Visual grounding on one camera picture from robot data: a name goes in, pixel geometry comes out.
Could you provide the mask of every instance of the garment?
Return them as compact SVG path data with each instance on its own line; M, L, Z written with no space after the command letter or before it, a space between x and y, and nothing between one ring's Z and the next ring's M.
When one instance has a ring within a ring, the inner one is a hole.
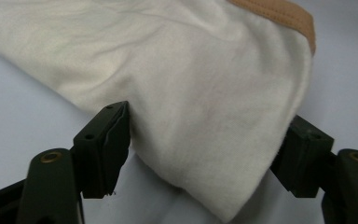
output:
M0 55L90 113L129 101L140 158L230 221L280 147L314 51L299 7L231 2L0 0Z

